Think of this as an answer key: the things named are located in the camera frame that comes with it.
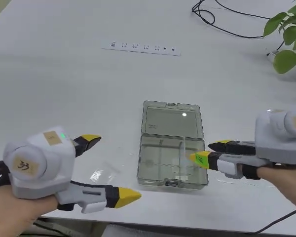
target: finger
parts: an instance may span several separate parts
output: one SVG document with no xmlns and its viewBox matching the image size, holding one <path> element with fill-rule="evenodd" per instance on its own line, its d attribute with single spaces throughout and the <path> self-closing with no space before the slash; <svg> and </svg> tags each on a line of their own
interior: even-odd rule
<svg viewBox="0 0 296 237">
<path fill-rule="evenodd" d="M 57 209 L 58 201 L 54 195 L 33 200 L 35 216 L 39 217 Z"/>
<path fill-rule="evenodd" d="M 222 152 L 235 155 L 254 156 L 256 154 L 255 143 L 253 141 L 232 141 L 222 140 L 211 143 L 208 147 L 215 152 Z"/>
</svg>

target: power strip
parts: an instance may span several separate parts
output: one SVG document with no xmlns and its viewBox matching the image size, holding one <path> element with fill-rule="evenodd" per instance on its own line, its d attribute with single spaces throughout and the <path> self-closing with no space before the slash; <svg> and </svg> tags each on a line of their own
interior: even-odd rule
<svg viewBox="0 0 296 237">
<path fill-rule="evenodd" d="M 175 47 L 168 47 L 158 44 L 140 44 L 140 43 L 127 43 L 127 42 L 117 42 L 111 41 L 106 42 L 102 49 L 119 50 L 119 51 L 129 51 L 138 53 L 153 53 L 153 54 L 163 54 L 180 56 L 180 51 Z"/>
</svg>

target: green tape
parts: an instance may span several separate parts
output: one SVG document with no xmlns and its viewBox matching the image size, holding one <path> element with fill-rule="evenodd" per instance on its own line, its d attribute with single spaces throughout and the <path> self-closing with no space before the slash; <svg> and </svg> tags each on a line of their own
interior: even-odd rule
<svg viewBox="0 0 296 237">
<path fill-rule="evenodd" d="M 207 156 L 201 156 L 198 153 L 195 154 L 195 162 L 205 168 L 205 169 L 209 169 L 209 163 L 208 163 L 208 157 Z"/>
</svg>

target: strap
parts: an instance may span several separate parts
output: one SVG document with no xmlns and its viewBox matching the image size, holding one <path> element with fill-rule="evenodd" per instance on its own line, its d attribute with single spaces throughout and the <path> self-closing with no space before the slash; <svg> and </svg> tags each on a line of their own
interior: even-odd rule
<svg viewBox="0 0 296 237">
<path fill-rule="evenodd" d="M 243 164 L 242 165 L 242 174 L 247 179 L 259 180 L 260 178 L 258 177 L 257 169 L 258 169 L 258 167 Z"/>
</svg>

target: transparent container lid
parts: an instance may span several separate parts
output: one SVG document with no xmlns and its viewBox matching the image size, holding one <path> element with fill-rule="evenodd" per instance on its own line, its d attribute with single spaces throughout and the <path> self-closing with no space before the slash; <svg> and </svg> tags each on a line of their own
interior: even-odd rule
<svg viewBox="0 0 296 237">
<path fill-rule="evenodd" d="M 202 139 L 199 106 L 145 101 L 142 134 Z"/>
</svg>

